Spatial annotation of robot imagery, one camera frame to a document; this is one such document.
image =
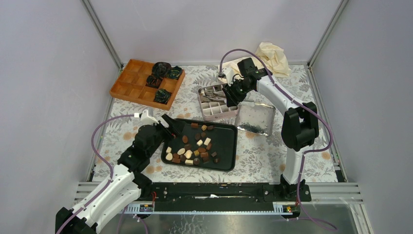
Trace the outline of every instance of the yellow cloth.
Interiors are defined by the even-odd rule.
[[[270,42],[261,42],[255,52],[267,66],[267,68],[273,73],[275,77],[289,77],[291,69],[288,67],[287,57],[284,54],[284,50],[280,47],[273,45]],[[233,61],[225,62],[222,64],[223,68],[231,67],[235,74],[239,74],[237,63],[248,57],[239,58]],[[254,64],[258,69],[264,68],[263,65],[255,57],[251,57]]]

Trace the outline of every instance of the table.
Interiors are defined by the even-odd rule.
[[[154,109],[154,116],[168,114],[171,118],[203,120],[197,92],[201,87],[218,84],[217,66],[182,66],[186,77],[169,111]],[[304,102],[314,101],[311,87],[303,65],[290,65],[292,73],[288,78],[277,80],[293,95]],[[247,99],[271,104],[257,92],[250,92]],[[110,117],[142,112],[147,106],[115,99]],[[238,131],[235,168],[230,172],[218,172],[198,168],[169,165],[161,161],[161,145],[150,159],[150,164],[142,172],[153,182],[279,182],[285,169],[287,148],[281,139],[283,117],[276,111],[271,136],[261,136]],[[216,122],[233,124],[235,118],[221,119]],[[134,139],[140,123],[130,117],[108,123],[100,149],[102,156],[113,166],[122,152]],[[322,124],[319,122],[319,137],[314,148],[320,149],[327,144]],[[102,181],[109,174],[109,168],[100,160],[96,161],[93,181]],[[305,179],[309,182],[337,182],[331,155],[328,151],[314,153],[306,157]]]

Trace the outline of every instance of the orange wooden tray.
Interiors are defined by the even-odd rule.
[[[166,89],[172,94],[167,104],[162,104],[153,101],[158,89],[145,86],[146,79],[152,74],[153,65],[154,63],[150,62],[134,59],[129,60],[125,69],[112,86],[110,90],[111,96],[168,111],[178,93],[179,87],[181,87],[182,81],[184,80],[185,71],[182,70],[182,74],[177,80],[168,78],[163,79],[159,89]]]

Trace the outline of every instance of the gray wall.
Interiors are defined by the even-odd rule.
[[[413,1],[351,1],[314,66],[376,234],[411,233]]]
[[[308,61],[340,0],[92,0],[122,61],[218,62],[261,41]],[[239,58],[234,53],[228,58]]]
[[[0,233],[54,233],[116,72],[80,1],[0,3]]]

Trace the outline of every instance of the leaf pattern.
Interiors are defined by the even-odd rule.
[[[186,77],[176,95],[169,111],[154,109],[154,117],[160,119],[167,113],[172,118],[203,120],[198,102],[198,89],[217,84],[216,66],[183,66]],[[290,65],[291,75],[277,80],[293,95],[301,100],[313,101],[311,87],[307,81],[307,73],[303,65]],[[247,95],[249,100],[271,104],[269,100],[257,92]],[[142,112],[146,106],[115,99],[111,117]],[[283,117],[276,111],[271,136],[265,137],[244,131],[238,131],[237,156],[235,168],[230,172],[218,172],[197,168],[188,168],[165,164],[160,159],[163,145],[153,154],[150,165],[143,171],[154,182],[279,182],[285,168],[287,148],[281,138]],[[234,124],[235,117],[219,119],[215,122]],[[115,165],[122,152],[133,141],[141,123],[134,118],[121,118],[107,124],[100,153],[111,165]],[[320,127],[319,137],[314,148],[326,145],[326,137]],[[96,162],[93,181],[102,181],[109,174],[108,167],[100,160]],[[314,153],[306,157],[305,178],[311,182],[336,182],[333,163],[328,152]]]

